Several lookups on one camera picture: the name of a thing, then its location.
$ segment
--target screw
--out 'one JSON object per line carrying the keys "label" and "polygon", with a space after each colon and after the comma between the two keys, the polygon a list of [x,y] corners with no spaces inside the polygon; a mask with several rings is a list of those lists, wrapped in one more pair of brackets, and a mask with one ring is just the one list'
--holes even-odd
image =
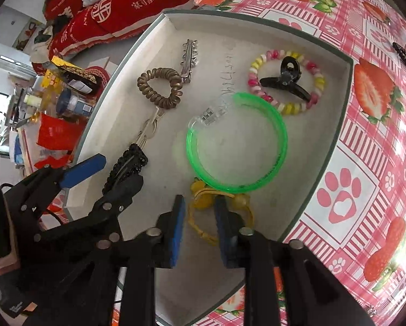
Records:
{"label": "screw", "polygon": [[120,240],[120,235],[119,235],[119,233],[114,232],[114,233],[110,234],[109,238],[110,238],[110,241],[112,241],[113,243],[117,243],[117,241]]}
{"label": "screw", "polygon": [[295,250],[301,250],[304,247],[304,243],[301,240],[293,239],[289,242],[289,246]]}
{"label": "screw", "polygon": [[254,234],[254,230],[252,230],[252,229],[249,228],[249,227],[242,227],[242,228],[239,230],[239,234],[244,235],[244,236],[251,236],[251,235]]}
{"label": "screw", "polygon": [[149,228],[148,230],[146,230],[146,234],[148,236],[160,236],[161,235],[161,229],[153,227],[153,228]]}
{"label": "screw", "polygon": [[96,243],[96,246],[97,246],[98,249],[105,250],[105,249],[108,249],[111,246],[111,241],[109,241],[109,240],[99,240]]}

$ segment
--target black hair claw clip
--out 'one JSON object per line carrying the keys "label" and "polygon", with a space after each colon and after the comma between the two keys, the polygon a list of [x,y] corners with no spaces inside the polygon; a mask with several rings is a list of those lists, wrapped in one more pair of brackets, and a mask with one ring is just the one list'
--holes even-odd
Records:
{"label": "black hair claw clip", "polygon": [[270,87],[288,91],[297,97],[300,97],[306,102],[310,102],[311,95],[297,81],[301,77],[298,61],[292,56],[286,56],[280,66],[279,77],[265,77],[260,79],[260,84],[263,87]]}

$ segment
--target brown spiral hair tie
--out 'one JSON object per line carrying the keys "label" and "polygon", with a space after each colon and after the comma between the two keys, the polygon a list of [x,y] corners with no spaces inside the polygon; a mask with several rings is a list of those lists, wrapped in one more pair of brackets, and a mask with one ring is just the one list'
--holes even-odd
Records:
{"label": "brown spiral hair tie", "polygon": [[[160,95],[158,92],[154,91],[152,87],[149,86],[147,81],[154,78],[164,78],[170,82],[171,94],[168,98]],[[175,108],[177,104],[180,103],[180,96],[183,94],[181,91],[183,87],[182,78],[179,73],[172,68],[154,68],[152,71],[147,70],[146,73],[142,73],[140,77],[136,80],[138,89],[150,99],[152,103],[159,106],[162,109]]]}

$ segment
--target tablecloth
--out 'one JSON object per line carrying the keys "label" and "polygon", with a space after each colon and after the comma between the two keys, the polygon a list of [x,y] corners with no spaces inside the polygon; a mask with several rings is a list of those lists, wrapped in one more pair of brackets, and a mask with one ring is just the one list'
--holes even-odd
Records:
{"label": "tablecloth", "polygon": [[[392,47],[406,44],[405,19],[384,0],[196,4],[283,23],[354,59],[354,84],[332,159],[285,241],[304,241],[376,314],[377,325],[390,324],[406,301],[406,67]],[[391,267],[381,271],[380,257]],[[240,289],[195,325],[242,324],[244,294]],[[284,312],[282,318],[287,324]]]}

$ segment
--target blue jar lid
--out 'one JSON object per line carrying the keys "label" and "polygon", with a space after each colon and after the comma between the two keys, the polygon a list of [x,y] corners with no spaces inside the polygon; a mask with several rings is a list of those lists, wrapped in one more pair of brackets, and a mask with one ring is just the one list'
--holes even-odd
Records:
{"label": "blue jar lid", "polygon": [[71,97],[72,91],[68,88],[64,88],[57,100],[56,111],[58,115],[64,114],[64,112],[67,110]]}

